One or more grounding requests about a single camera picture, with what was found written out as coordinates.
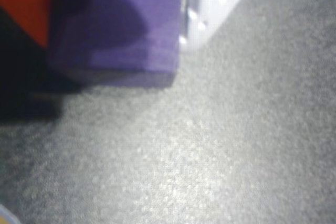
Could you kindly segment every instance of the purple block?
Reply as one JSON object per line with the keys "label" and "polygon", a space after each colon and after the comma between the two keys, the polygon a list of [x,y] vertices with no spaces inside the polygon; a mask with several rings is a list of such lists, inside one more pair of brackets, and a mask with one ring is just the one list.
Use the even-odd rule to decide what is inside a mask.
{"label": "purple block", "polygon": [[169,86],[180,8],[181,0],[52,0],[48,62],[83,84]]}

